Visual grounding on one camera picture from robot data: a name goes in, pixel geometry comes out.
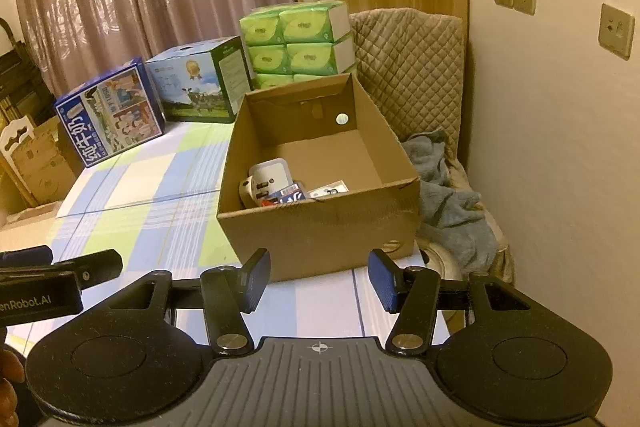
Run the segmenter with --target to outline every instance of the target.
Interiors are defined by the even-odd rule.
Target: stack of tissue packs
[[[260,89],[344,73],[355,63],[344,1],[258,8],[240,27]]]

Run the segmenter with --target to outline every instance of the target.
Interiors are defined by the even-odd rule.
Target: tablecloth
[[[114,248],[124,264],[118,279],[84,291],[86,309],[151,270],[190,279],[213,266],[240,266],[216,219],[231,129],[173,124],[165,136],[85,169],[60,207],[48,244],[55,261]],[[422,265],[417,249],[399,264]],[[27,353],[71,318],[12,327],[7,340]],[[256,343],[262,336],[377,336],[384,343],[395,319],[382,309],[365,267],[270,284],[257,310],[245,315]],[[202,311],[178,312],[177,325],[207,343]],[[447,337],[438,313],[434,343]]]

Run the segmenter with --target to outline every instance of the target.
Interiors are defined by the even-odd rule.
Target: metal screw
[[[398,349],[417,349],[423,344],[422,339],[413,333],[400,333],[391,340]]]
[[[222,349],[240,349],[241,347],[246,346],[249,341],[246,339],[244,335],[240,335],[239,333],[227,333],[226,335],[220,335],[216,340],[216,343]]]

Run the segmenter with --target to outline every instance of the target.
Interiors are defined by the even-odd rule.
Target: gray cloth
[[[480,194],[449,187],[446,142],[447,134],[438,129],[414,134],[402,144],[421,179],[418,237],[449,250],[463,273],[487,271],[498,244],[483,211],[476,208]]]

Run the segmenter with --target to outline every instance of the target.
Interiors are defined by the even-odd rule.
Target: gray ribbed surface
[[[319,343],[326,346],[321,353],[312,347]],[[45,425],[64,424],[48,420]],[[216,362],[189,399],[137,425],[496,426],[453,403],[420,362],[389,357],[372,338],[266,339],[248,357]],[[586,420],[574,427],[596,425]]]

